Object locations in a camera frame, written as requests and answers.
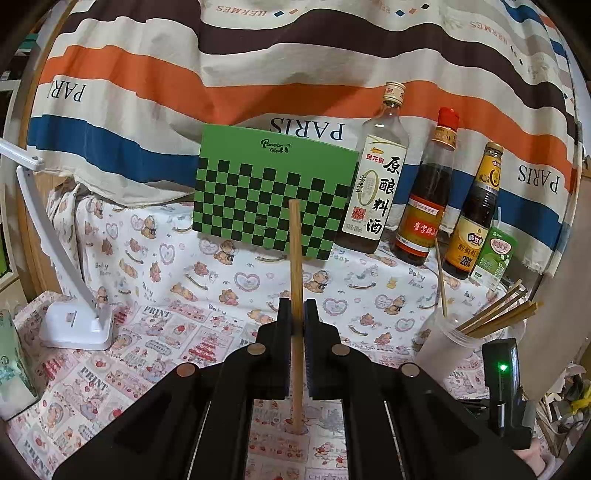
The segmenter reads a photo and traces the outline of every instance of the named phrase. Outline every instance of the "white bottle cap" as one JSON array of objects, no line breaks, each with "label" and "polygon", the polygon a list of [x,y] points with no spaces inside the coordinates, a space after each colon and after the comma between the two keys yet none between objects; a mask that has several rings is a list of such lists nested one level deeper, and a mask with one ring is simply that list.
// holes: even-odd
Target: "white bottle cap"
[{"label": "white bottle cap", "polygon": [[404,101],[404,91],[406,87],[400,82],[386,82],[386,91],[384,92],[384,102],[394,102],[402,105]]}]

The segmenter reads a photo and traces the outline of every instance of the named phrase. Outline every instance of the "white desk lamp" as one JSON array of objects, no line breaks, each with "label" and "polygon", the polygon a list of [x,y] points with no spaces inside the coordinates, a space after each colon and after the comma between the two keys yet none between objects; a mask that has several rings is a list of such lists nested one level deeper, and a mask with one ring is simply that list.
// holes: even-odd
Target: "white desk lamp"
[{"label": "white desk lamp", "polygon": [[112,316],[109,305],[99,307],[64,250],[35,185],[34,171],[43,160],[0,138],[0,154],[18,164],[17,177],[22,196],[41,238],[41,249],[51,258],[67,283],[73,298],[55,301],[47,309],[39,337],[44,345],[80,350],[106,350],[111,346]]}]

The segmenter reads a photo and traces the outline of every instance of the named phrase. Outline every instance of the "tablecloth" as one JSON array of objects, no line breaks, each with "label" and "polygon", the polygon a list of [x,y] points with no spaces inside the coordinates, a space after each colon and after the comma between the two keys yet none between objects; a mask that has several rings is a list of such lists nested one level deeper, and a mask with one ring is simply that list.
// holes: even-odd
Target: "tablecloth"
[{"label": "tablecloth", "polygon": [[[98,302],[113,305],[114,342],[106,352],[41,346],[39,325],[55,293],[15,319],[42,395],[8,423],[9,436],[43,479],[175,365],[205,367],[253,342],[274,320],[279,298],[290,295],[282,252],[193,232],[192,203],[122,209],[96,196],[77,200],[78,193],[65,188],[49,208]],[[438,300],[437,276],[432,256],[412,267],[388,241],[371,255],[335,246],[326,262],[306,259],[304,298],[316,300],[342,342],[397,367],[424,342],[420,327]],[[445,285],[449,308],[466,318],[502,294],[448,276]],[[456,397],[486,396],[480,356],[466,359],[446,387]],[[304,425],[304,434],[293,432],[289,401],[256,401],[246,477],[348,478],[340,403],[308,398]],[[100,468],[108,477],[109,466]]]}]

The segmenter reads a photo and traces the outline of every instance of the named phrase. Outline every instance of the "gold bottle cap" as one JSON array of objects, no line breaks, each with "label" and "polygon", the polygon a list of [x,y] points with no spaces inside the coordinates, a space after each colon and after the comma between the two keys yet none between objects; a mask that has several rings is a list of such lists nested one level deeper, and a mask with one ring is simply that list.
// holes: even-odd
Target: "gold bottle cap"
[{"label": "gold bottle cap", "polygon": [[498,143],[494,143],[494,142],[488,142],[486,144],[486,147],[492,148],[493,150],[497,150],[497,152],[499,152],[501,155],[505,151],[505,149],[503,147],[501,147]]},{"label": "gold bottle cap", "polygon": [[384,92],[384,102],[394,102],[402,105],[404,101],[404,91],[406,87],[400,82],[386,82],[386,91]]}]

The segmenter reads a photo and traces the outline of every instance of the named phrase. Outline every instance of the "glass bottle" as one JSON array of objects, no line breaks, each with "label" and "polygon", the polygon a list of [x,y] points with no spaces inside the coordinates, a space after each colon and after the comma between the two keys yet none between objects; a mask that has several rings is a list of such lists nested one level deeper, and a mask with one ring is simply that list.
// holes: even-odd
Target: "glass bottle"
[{"label": "glass bottle", "polygon": [[425,263],[429,250],[435,245],[435,237],[447,206],[458,122],[459,115],[453,109],[439,109],[437,127],[423,151],[417,177],[392,246],[394,255],[417,267]]},{"label": "glass bottle", "polygon": [[362,126],[352,193],[335,237],[341,247],[366,254],[378,248],[409,144],[400,122],[404,89],[388,82],[378,116]]},{"label": "glass bottle", "polygon": [[443,260],[443,269],[460,280],[472,271],[495,214],[501,184],[503,147],[488,142],[462,206],[460,218]]}]

